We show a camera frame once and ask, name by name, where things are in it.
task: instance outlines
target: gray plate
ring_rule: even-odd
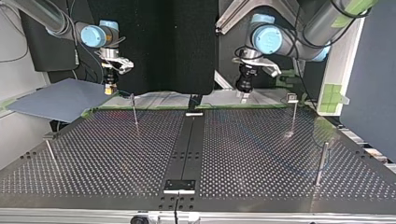
[[[110,110],[0,172],[0,207],[395,215],[396,176],[326,119],[299,109]],[[330,143],[321,185],[322,146]],[[168,179],[194,195],[163,195]]]

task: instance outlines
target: cable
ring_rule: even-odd
[[[6,18],[6,20],[8,20],[8,22],[10,22],[10,23],[12,24],[12,26],[17,30],[17,32],[24,36],[24,33],[18,29],[18,27],[15,25],[15,23],[9,18],[9,16],[7,15],[7,13],[4,12],[4,10],[3,10],[1,7],[7,7],[7,8],[9,8],[11,11],[13,11],[13,12],[15,13],[15,11],[12,9],[12,7],[10,7],[10,6],[8,6],[8,5],[5,5],[5,4],[2,4],[2,5],[0,5],[0,11],[2,12],[2,14],[3,14],[3,16]],[[28,46],[28,43],[27,43],[27,40],[26,40],[26,51],[22,54],[22,56],[17,57],[17,58],[15,58],[15,59],[2,60],[2,61],[0,61],[0,63],[12,63],[12,62],[16,62],[16,61],[18,61],[18,60],[20,60],[20,59],[26,57],[26,55],[27,55],[28,53],[29,53],[29,46]]]
[[[72,13],[73,13],[73,9],[74,9],[74,6],[75,6],[75,3],[76,3],[76,0],[74,0],[73,1],[73,3],[72,3],[72,6],[70,7],[70,16],[69,15],[67,15],[67,14],[65,14],[63,11],[61,11],[58,7],[58,10],[60,10],[61,12],[62,12],[62,14],[64,14],[64,16],[66,16],[66,18],[67,18],[67,20],[69,21],[69,22],[71,22],[72,23],[72,35],[73,35],[73,38],[74,38],[74,40],[75,40],[75,44],[76,44],[76,47],[78,46],[78,42],[77,42],[77,39],[76,39],[76,36],[78,36],[78,35],[80,35],[80,33],[78,32],[78,30],[76,29],[76,26],[75,26],[75,24],[74,24],[74,22],[73,22],[73,18],[72,18]],[[93,59],[96,61],[96,63],[98,64],[98,66],[99,66],[99,68],[100,68],[100,71],[101,71],[101,74],[102,74],[102,81],[100,82],[100,83],[103,83],[103,80],[104,80],[104,76],[105,76],[105,74],[104,74],[104,71],[103,71],[103,67],[102,67],[102,64],[96,59],[96,57],[95,56],[93,56],[93,54],[91,54],[91,52],[84,46],[84,44],[83,43],[79,43],[84,49],[85,49],[85,51],[87,51],[87,53],[88,54],[90,54],[91,55],[91,57],[93,57]]]
[[[77,74],[76,74],[75,70],[72,70],[72,73],[73,73],[75,79],[78,80],[78,77],[77,77]]]
[[[88,73],[88,75],[92,78],[92,80],[93,80],[94,82],[98,83],[98,81],[99,81],[99,76],[98,76],[98,74],[97,74],[87,63],[85,63],[84,61],[80,60],[80,64],[82,64],[82,65],[86,68],[85,71],[87,71],[87,68],[88,68],[89,70],[91,70],[91,71],[95,74],[95,78],[93,78],[93,77],[91,76],[91,74]]]
[[[16,61],[18,61],[18,60],[20,60],[20,59],[26,57],[27,53],[29,53],[29,47],[28,47],[27,41],[26,41],[26,51],[22,54],[22,56],[20,56],[20,57],[18,57],[18,58],[15,58],[15,59],[3,60],[3,61],[0,61],[0,63],[12,63],[12,62],[16,62]]]
[[[358,15],[354,15],[354,14],[351,14],[351,13],[349,13],[349,12],[347,12],[347,11],[341,9],[339,6],[337,6],[337,4],[334,2],[334,0],[330,0],[330,2],[332,3],[332,6],[333,6],[335,9],[337,9],[337,11],[338,11],[339,13],[343,14],[344,16],[346,16],[346,17],[348,17],[348,18],[350,18],[350,19],[361,19],[361,18],[367,17],[367,16],[369,16],[369,14],[370,14],[370,12],[371,12],[371,10],[372,10],[372,8],[370,7],[370,8],[368,8],[368,9],[366,10],[366,13],[362,14],[363,12],[361,12],[361,13],[359,13]]]
[[[262,58],[262,57],[264,56],[264,54],[261,53],[261,55],[260,55],[260,56],[257,56],[257,57],[253,57],[253,58],[244,58],[244,57],[242,57],[242,49],[253,49],[253,50],[256,50],[256,49],[251,48],[251,47],[246,46],[246,45],[237,48],[237,49],[233,52],[233,54],[235,55],[235,57],[237,57],[237,58],[239,58],[239,59],[241,59],[241,60],[256,60],[256,59],[260,59],[260,58]]]
[[[70,7],[70,13],[69,13],[70,18],[73,17],[73,8],[74,8],[75,3],[76,3],[76,0],[73,0],[72,6]]]
[[[8,8],[17,18],[21,19],[20,15],[18,15],[18,13],[16,11],[14,11],[14,9],[8,5],[0,5],[0,12],[1,14],[4,16],[4,18],[6,18],[6,20],[8,21],[8,23],[14,27],[14,29],[23,37],[25,37],[25,34],[23,33],[22,30],[20,30],[20,28],[18,28],[18,26],[12,21],[12,19],[7,15],[7,13],[2,9],[2,7],[6,7]]]

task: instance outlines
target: green tape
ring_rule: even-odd
[[[4,101],[2,104],[0,104],[0,111],[2,111],[2,110],[7,110],[7,106],[11,105],[11,104],[14,103],[15,101],[17,101],[17,100],[11,99],[11,100],[6,100],[6,101]]]
[[[349,5],[346,6],[345,11],[353,15],[359,15],[363,11],[375,5],[377,2],[378,0],[352,0]],[[351,18],[340,15],[332,24],[332,28],[346,27],[351,21]]]
[[[94,108],[86,109],[82,112],[81,117],[84,119],[89,118],[93,114]]]
[[[324,86],[319,112],[335,113],[338,104],[341,103],[341,85],[326,84]]]

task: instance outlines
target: metal rod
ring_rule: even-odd
[[[295,103],[295,104],[294,104],[293,123],[294,123],[294,121],[296,120],[297,104],[298,104],[298,103]]]
[[[63,14],[47,0],[3,0],[3,2],[23,11],[53,32],[60,32],[64,28]]]
[[[324,162],[326,161],[326,155],[327,155],[327,151],[328,150],[329,150],[329,143],[326,142],[326,143],[324,143],[323,148],[322,148],[322,153],[321,153],[321,156],[320,156],[320,162],[319,162],[319,167],[318,167],[318,174],[317,174],[317,178],[315,180],[315,185],[317,187],[320,186],[320,180],[322,178],[323,169],[324,169],[324,166],[325,166]]]
[[[46,140],[46,143],[47,143],[47,147],[49,149],[50,156],[52,157],[53,160],[56,160],[55,154],[53,154],[53,151],[52,151],[52,146],[50,145],[50,140]]]

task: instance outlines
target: black cable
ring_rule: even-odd
[[[241,54],[242,54],[242,49],[253,49],[253,50],[256,50],[256,49],[251,48],[251,47],[246,46],[246,45],[237,48],[237,49],[233,52],[233,54],[235,55],[235,57],[237,57],[237,58],[239,58],[239,59],[241,59],[241,60],[256,60],[256,59],[260,59],[260,58],[262,58],[262,57],[264,56],[264,54],[261,53],[261,55],[260,55],[260,56],[257,56],[257,57],[253,57],[253,58],[244,58],[244,57],[241,56]]]
[[[331,47],[332,45],[334,45],[335,43],[337,43],[337,42],[347,33],[347,31],[348,31],[349,28],[353,25],[353,23],[355,22],[355,20],[356,20],[356,19],[353,19],[353,20],[352,20],[352,22],[344,29],[343,33],[341,33],[341,34],[340,34],[337,38],[335,38],[334,40],[331,40],[331,41],[330,41],[330,44],[327,44],[327,45],[315,45],[315,44],[311,43],[311,42],[305,37],[304,31],[303,31],[303,39],[304,39],[304,41],[305,41],[307,44],[305,44],[305,42],[304,42],[304,41],[301,41],[300,39],[299,39],[299,41],[300,41],[303,45],[305,45],[305,46],[307,46],[307,47],[309,47],[309,48],[312,48],[312,49],[325,49],[325,48],[327,48],[327,47]]]
[[[174,211],[174,215],[175,215],[175,224],[178,224],[178,217],[177,217],[178,196],[179,196],[179,195],[177,195],[177,201],[176,201],[175,211]]]
[[[349,12],[347,12],[347,11],[341,9],[339,6],[337,6],[337,4],[334,2],[334,0],[330,0],[330,2],[332,3],[332,6],[333,6],[335,9],[337,9],[337,11],[338,11],[339,13],[343,14],[344,16],[346,16],[346,17],[348,17],[348,18],[350,18],[350,19],[360,19],[360,18],[367,17],[367,16],[370,15],[370,12],[371,12],[371,10],[372,10],[371,8],[368,8],[367,11],[366,11],[366,13],[364,13],[364,14],[361,14],[361,13],[360,13],[360,14],[358,14],[358,15],[354,15],[354,14],[351,14],[351,13],[349,13]]]
[[[94,74],[95,74],[95,77],[96,77],[96,79],[95,79],[95,82],[96,83],[98,83],[99,82],[99,76],[98,76],[98,74],[95,72],[95,70],[93,70],[87,63],[85,63],[84,61],[82,61],[82,60],[79,60],[80,61],[80,64],[82,64],[84,67],[86,67],[86,68],[88,68],[89,70],[91,70]]]
[[[318,107],[314,104],[313,98],[312,98],[311,95],[309,94],[308,88],[305,86],[305,82],[304,82],[303,77],[301,76],[301,69],[300,69],[300,65],[299,65],[299,62],[298,62],[298,58],[299,58],[300,55],[299,55],[299,51],[298,51],[298,49],[297,49],[296,43],[297,43],[297,40],[298,40],[298,37],[297,37],[297,25],[298,25],[298,24],[297,24],[297,23],[298,23],[298,20],[299,20],[300,11],[301,11],[301,6],[299,5],[298,11],[297,11],[296,21],[295,21],[295,23],[294,23],[295,38],[294,38],[294,41],[293,41],[293,47],[294,47],[295,50],[296,50],[297,76],[300,78],[301,82],[303,83],[304,90],[305,90],[305,92],[306,92],[308,98],[311,100],[312,105],[314,106],[315,110],[318,111]]]

